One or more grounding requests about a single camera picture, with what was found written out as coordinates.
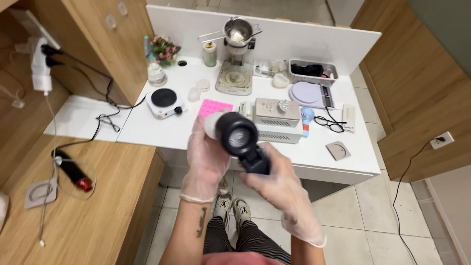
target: black burner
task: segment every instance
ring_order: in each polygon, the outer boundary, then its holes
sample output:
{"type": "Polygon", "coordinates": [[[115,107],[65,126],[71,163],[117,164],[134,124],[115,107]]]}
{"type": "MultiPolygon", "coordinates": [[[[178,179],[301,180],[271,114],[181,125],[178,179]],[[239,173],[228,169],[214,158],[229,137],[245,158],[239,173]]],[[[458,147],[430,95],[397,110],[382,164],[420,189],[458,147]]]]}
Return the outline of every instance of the black burner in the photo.
{"type": "Polygon", "coordinates": [[[152,93],[151,100],[157,107],[169,107],[177,101],[177,94],[171,89],[161,88],[152,93]]]}

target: gray container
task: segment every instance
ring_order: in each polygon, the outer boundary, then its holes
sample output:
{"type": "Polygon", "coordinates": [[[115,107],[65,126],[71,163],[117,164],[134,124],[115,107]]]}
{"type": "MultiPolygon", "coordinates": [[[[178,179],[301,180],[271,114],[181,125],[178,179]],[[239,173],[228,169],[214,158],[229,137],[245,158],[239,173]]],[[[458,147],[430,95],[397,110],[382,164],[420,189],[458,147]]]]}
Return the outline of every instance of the gray container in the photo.
{"type": "Polygon", "coordinates": [[[288,78],[290,79],[290,82],[292,84],[295,84],[297,82],[309,82],[309,83],[314,83],[314,84],[320,84],[326,87],[331,87],[333,83],[339,78],[339,76],[337,75],[337,69],[335,69],[334,65],[291,59],[288,62],[288,78]],[[308,66],[312,64],[322,65],[322,67],[324,68],[324,73],[327,70],[330,70],[332,72],[331,76],[333,76],[333,78],[323,78],[323,77],[308,76],[308,75],[295,75],[291,71],[292,64],[297,64],[299,66],[308,66]]]}

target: pink shirt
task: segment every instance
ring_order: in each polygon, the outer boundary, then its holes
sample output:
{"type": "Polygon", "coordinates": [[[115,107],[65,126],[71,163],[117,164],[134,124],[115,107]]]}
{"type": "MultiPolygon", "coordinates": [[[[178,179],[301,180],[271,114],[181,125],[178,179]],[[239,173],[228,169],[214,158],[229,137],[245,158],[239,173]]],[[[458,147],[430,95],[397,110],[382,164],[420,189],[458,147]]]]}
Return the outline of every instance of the pink shirt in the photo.
{"type": "Polygon", "coordinates": [[[256,252],[223,252],[203,255],[201,265],[284,265],[256,252]]]}

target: flower bouquet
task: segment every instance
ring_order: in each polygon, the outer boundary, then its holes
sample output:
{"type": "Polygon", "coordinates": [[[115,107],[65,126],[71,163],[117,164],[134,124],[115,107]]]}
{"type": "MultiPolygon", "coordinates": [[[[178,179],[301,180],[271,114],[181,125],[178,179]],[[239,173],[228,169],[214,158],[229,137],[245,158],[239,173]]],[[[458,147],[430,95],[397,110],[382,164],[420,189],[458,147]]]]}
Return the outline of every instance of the flower bouquet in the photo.
{"type": "Polygon", "coordinates": [[[161,66],[172,65],[177,60],[177,53],[181,50],[181,47],[175,41],[170,42],[167,36],[156,35],[151,45],[157,63],[161,66]]]}

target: red cap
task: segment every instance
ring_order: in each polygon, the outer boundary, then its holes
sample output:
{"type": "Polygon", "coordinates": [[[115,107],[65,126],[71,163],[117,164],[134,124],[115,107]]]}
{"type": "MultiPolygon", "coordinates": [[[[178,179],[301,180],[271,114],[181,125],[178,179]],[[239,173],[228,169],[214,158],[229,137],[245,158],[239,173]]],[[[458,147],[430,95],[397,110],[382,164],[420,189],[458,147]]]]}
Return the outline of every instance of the red cap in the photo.
{"type": "Polygon", "coordinates": [[[77,186],[77,188],[83,190],[84,192],[89,192],[93,189],[93,186],[91,185],[91,180],[89,178],[79,179],[79,181],[75,183],[75,186],[77,186]]]}

